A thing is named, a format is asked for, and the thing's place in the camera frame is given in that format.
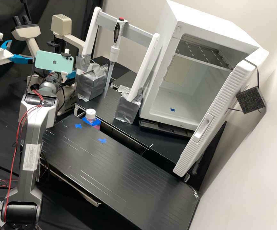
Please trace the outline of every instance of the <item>sticker label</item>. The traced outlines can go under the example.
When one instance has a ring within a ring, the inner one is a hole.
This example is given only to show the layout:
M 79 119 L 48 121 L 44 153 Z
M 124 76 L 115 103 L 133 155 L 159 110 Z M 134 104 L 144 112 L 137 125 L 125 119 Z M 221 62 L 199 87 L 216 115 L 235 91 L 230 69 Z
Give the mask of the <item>sticker label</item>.
M 26 150 L 23 161 L 23 170 L 34 171 L 37 169 L 37 164 L 40 155 L 41 144 L 26 144 Z

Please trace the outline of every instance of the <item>black platform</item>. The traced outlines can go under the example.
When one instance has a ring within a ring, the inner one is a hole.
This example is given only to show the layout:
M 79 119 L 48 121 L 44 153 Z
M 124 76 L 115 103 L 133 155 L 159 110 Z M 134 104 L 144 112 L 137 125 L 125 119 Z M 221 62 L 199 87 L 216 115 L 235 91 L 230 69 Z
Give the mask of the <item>black platform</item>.
M 72 115 L 43 141 L 53 170 L 140 229 L 188 229 L 197 192 L 103 132 Z
M 145 149 L 151 149 L 176 164 L 189 139 L 141 128 L 138 125 L 138 119 L 133 125 L 115 119 L 120 96 L 121 93 L 108 88 L 105 98 L 100 95 L 88 102 L 79 100 L 77 104 L 84 110 L 88 108 L 95 109 L 96 116 L 105 124 L 120 131 Z

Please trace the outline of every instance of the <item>tape-wrapped box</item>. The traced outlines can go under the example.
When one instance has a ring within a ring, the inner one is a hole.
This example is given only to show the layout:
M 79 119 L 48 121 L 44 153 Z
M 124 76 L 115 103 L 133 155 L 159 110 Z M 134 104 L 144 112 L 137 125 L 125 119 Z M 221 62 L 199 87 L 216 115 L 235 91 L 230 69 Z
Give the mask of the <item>tape-wrapped box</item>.
M 141 90 L 138 95 L 131 101 L 127 101 L 129 94 L 123 93 L 119 99 L 115 118 L 117 120 L 133 124 L 136 114 L 141 106 L 142 94 Z
M 75 82 L 78 98 L 89 101 L 102 94 L 106 83 L 106 77 L 107 65 L 101 67 L 98 65 L 85 74 L 77 75 L 75 77 Z

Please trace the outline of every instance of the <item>bottle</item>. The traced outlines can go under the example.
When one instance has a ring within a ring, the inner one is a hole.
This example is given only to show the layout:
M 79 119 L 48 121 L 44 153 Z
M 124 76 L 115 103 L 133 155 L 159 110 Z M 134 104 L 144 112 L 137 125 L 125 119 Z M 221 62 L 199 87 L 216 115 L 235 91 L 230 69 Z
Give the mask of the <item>bottle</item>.
M 100 130 L 101 121 L 96 118 L 96 110 L 87 109 L 85 117 L 82 120 L 94 127 L 95 129 Z

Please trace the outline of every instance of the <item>smartphone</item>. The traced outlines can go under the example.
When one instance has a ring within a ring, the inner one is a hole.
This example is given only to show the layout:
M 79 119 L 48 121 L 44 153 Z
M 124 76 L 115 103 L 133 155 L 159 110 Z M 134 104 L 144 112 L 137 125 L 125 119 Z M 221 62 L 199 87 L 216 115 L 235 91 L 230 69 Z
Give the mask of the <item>smartphone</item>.
M 39 50 L 36 53 L 35 67 L 55 72 L 71 73 L 73 68 L 73 57 L 65 57 L 58 53 Z

